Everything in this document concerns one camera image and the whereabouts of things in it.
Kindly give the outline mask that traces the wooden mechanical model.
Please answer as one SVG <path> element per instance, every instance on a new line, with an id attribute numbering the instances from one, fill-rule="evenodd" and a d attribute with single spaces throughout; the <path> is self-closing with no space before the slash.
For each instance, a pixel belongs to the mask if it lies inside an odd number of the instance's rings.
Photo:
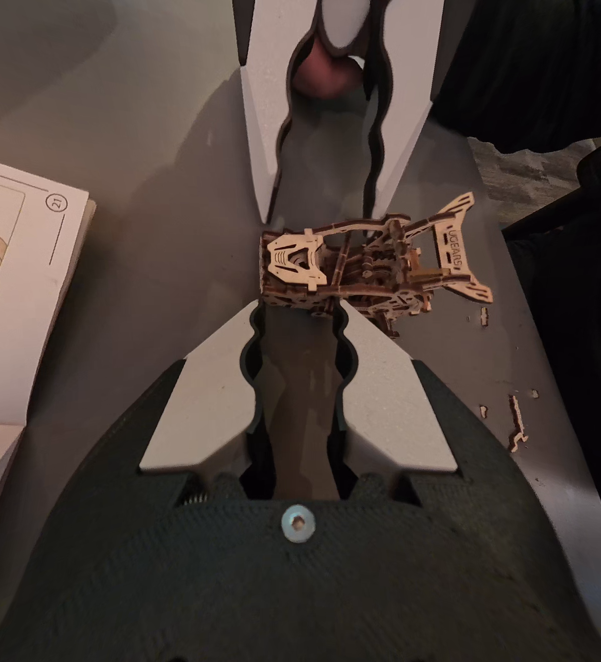
<path id="1" fill-rule="evenodd" d="M 492 304 L 492 289 L 469 267 L 462 225 L 472 192 L 436 214 L 353 219 L 302 232 L 266 230 L 259 249 L 261 298 L 272 307 L 331 318 L 337 300 L 349 303 L 389 338 L 401 318 L 431 311 L 435 291 Z"/>

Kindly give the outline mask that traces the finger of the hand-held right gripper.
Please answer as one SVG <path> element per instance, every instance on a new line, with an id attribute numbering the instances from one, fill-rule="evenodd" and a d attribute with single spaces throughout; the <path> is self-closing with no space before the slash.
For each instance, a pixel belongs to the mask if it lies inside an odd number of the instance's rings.
<path id="1" fill-rule="evenodd" d="M 428 118 L 443 8 L 443 1 L 372 3 L 365 60 L 374 110 L 362 197 L 366 218 L 387 212 Z"/>
<path id="2" fill-rule="evenodd" d="M 261 221 L 271 220 L 294 64 L 313 35 L 315 1 L 232 1 L 249 163 Z"/>

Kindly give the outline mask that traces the person's right hand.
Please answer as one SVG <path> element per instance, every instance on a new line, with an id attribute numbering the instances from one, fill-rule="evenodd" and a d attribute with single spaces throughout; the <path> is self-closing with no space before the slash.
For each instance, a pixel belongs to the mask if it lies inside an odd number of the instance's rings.
<path id="1" fill-rule="evenodd" d="M 333 56 L 315 37 L 307 57 L 292 77 L 292 88 L 305 97 L 337 99 L 362 86 L 362 68 L 349 56 Z"/>

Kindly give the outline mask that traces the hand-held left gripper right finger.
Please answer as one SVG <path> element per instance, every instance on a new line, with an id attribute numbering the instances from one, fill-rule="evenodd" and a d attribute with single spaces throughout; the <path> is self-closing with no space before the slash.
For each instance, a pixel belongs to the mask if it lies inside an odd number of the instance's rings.
<path id="1" fill-rule="evenodd" d="M 412 358 L 345 300 L 333 308 L 335 394 L 328 459 L 340 497 L 375 474 L 394 492 L 407 473 L 450 475 L 454 458 Z"/>

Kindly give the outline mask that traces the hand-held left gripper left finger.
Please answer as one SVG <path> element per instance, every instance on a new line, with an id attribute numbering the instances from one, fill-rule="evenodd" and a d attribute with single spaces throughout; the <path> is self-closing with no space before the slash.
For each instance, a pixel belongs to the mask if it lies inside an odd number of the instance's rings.
<path id="1" fill-rule="evenodd" d="M 263 367 L 265 304 L 253 301 L 191 351 L 139 469 L 191 472 L 208 484 L 229 473 L 250 499 L 274 494 L 274 458 L 255 383 Z"/>

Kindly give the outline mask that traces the open instruction booklet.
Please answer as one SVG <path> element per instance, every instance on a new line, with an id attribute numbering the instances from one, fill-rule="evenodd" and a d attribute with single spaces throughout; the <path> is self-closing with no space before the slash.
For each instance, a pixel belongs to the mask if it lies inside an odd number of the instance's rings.
<path id="1" fill-rule="evenodd" d="M 0 494 L 95 211 L 86 191 L 0 163 Z"/>

